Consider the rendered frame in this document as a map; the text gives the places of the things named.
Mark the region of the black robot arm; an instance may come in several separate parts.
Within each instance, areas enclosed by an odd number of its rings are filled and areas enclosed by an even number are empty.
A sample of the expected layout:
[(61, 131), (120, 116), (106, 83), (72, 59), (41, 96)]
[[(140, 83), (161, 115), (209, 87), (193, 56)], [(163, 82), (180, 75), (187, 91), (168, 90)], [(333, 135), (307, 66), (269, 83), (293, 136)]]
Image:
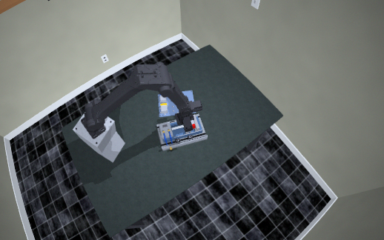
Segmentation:
[(81, 119), (81, 123), (85, 129), (87, 128), (87, 132), (89, 132), (92, 139), (95, 139), (106, 131), (105, 119), (117, 107), (140, 91), (155, 90), (159, 91), (163, 98), (168, 97), (176, 105), (180, 114), (179, 120), (181, 120), (180, 123), (183, 123), (185, 132), (192, 131), (191, 112), (202, 110), (201, 100), (188, 101), (188, 97), (182, 93), (173, 77), (171, 77), (168, 67), (162, 62), (137, 64), (133, 67), (131, 75), (105, 97), (102, 102), (94, 101), (85, 105), (85, 117)]

